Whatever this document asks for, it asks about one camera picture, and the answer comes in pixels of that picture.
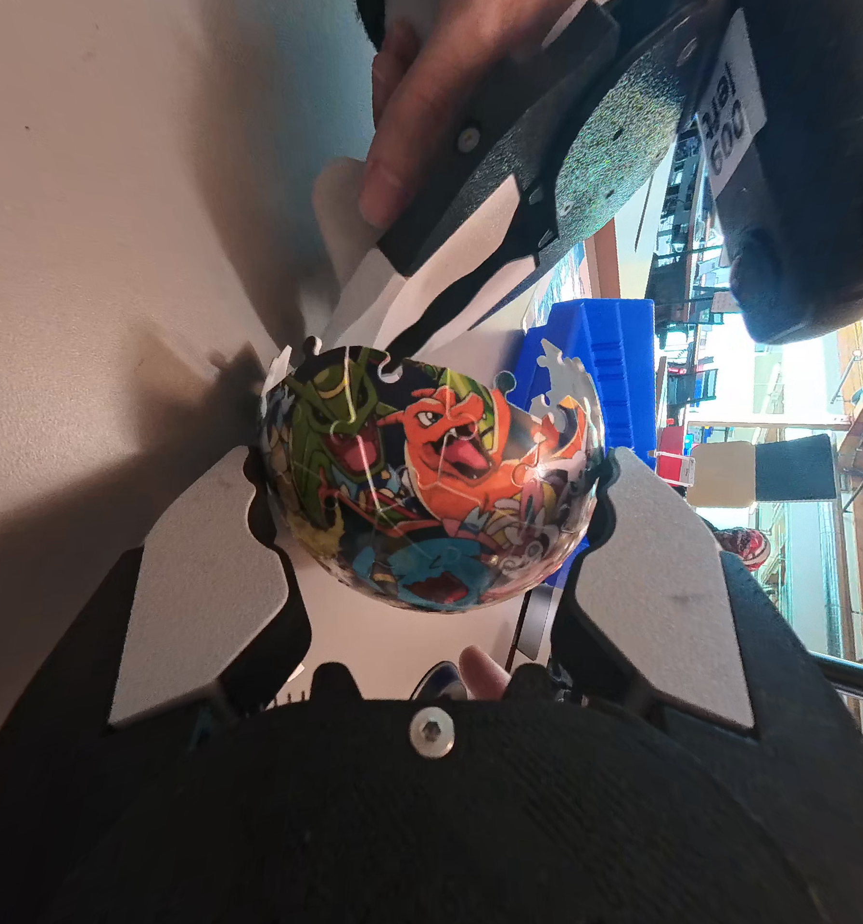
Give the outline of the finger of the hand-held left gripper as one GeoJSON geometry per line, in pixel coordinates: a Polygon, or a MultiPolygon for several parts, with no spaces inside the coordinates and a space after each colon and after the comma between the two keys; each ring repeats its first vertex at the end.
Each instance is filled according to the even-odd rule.
{"type": "Polygon", "coordinates": [[[500,246],[519,202],[518,180],[509,177],[411,275],[396,271],[379,247],[371,248],[342,288],[326,329],[327,349],[388,350],[438,294],[500,246]]]}
{"type": "Polygon", "coordinates": [[[509,232],[490,256],[450,283],[392,341],[392,361],[427,359],[467,333],[534,273],[539,238],[509,232]]]}

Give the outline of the red box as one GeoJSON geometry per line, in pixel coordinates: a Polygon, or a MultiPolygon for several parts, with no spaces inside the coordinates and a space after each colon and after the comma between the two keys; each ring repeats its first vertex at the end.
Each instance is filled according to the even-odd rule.
{"type": "Polygon", "coordinates": [[[668,425],[659,431],[654,453],[655,471],[671,486],[690,488],[695,483],[695,459],[691,456],[685,424],[668,425]]]}

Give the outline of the colourful puzzle ball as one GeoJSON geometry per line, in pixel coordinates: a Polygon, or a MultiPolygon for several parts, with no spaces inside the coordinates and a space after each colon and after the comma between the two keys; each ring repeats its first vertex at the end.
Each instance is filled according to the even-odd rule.
{"type": "Polygon", "coordinates": [[[276,515],[346,586],[400,609],[462,613],[522,595],[586,540],[604,426],[579,359],[546,343],[545,396],[509,397],[386,351],[313,338],[272,361],[260,443],[276,515]]]}

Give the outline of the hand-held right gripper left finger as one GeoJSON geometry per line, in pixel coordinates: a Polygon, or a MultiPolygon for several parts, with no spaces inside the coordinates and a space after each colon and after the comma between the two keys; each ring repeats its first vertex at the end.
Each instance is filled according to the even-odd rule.
{"type": "Polygon", "coordinates": [[[198,701],[253,714],[303,662],[310,620],[256,459],[233,449],[150,531],[109,724],[198,701]]]}

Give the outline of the storage shelving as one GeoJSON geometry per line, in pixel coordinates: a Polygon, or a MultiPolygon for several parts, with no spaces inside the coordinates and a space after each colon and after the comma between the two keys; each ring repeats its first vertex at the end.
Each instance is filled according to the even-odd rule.
{"type": "Polygon", "coordinates": [[[658,347],[670,360],[692,363],[705,342],[701,332],[723,324],[716,300],[726,291],[722,259],[704,149],[692,126],[673,148],[646,288],[658,347]]]}

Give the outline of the black bar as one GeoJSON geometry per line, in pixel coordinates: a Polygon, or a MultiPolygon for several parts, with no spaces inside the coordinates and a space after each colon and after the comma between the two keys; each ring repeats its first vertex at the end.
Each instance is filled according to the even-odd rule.
{"type": "Polygon", "coordinates": [[[863,664],[821,653],[809,653],[822,676],[841,695],[863,700],[863,664]]]}

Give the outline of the beige and black panel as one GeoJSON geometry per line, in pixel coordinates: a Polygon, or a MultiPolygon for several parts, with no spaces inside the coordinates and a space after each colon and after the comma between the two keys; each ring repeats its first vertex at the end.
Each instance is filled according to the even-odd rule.
{"type": "Polygon", "coordinates": [[[694,507],[746,509],[756,502],[827,502],[839,488],[834,445],[826,433],[790,441],[706,443],[693,448],[694,507]]]}

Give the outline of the person's right hand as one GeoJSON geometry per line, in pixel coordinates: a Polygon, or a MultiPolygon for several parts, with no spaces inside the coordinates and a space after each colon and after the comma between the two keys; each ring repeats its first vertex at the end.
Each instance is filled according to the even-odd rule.
{"type": "Polygon", "coordinates": [[[457,667],[471,699],[499,701],[511,681],[510,673],[476,645],[461,651],[457,667]]]}

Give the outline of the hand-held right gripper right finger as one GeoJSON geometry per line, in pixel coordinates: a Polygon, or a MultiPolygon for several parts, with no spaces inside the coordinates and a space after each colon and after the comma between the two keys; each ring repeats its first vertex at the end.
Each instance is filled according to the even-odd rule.
{"type": "Polygon", "coordinates": [[[553,620],[552,655],[577,695],[637,714],[673,707],[750,730],[754,716],[719,545],[627,448],[599,468],[587,550],[553,620]]]}

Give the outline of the blue plastic bin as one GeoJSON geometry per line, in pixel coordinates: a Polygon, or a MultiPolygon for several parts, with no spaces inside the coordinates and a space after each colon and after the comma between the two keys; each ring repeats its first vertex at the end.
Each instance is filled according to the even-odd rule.
{"type": "Polygon", "coordinates": [[[525,334],[508,400],[522,410],[549,392],[539,363],[542,340],[564,359],[580,359],[592,377],[606,444],[631,448],[650,469],[657,446],[654,303],[650,299],[584,298],[555,303],[546,322],[525,334]]]}

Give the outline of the person's left hand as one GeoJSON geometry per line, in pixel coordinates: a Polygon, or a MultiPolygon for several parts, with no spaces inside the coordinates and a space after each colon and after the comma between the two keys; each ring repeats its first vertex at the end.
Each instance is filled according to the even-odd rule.
{"type": "Polygon", "coordinates": [[[508,55],[548,45],[582,2],[357,2],[375,46],[371,142],[359,194],[386,230],[420,189],[473,87],[508,55]]]}

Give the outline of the brown wooden board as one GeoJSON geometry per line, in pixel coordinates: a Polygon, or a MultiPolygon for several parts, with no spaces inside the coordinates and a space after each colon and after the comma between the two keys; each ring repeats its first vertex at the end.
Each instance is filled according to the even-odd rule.
{"type": "Polygon", "coordinates": [[[618,299],[620,271],[614,219],[584,241],[585,256],[579,267],[585,296],[618,299]]]}

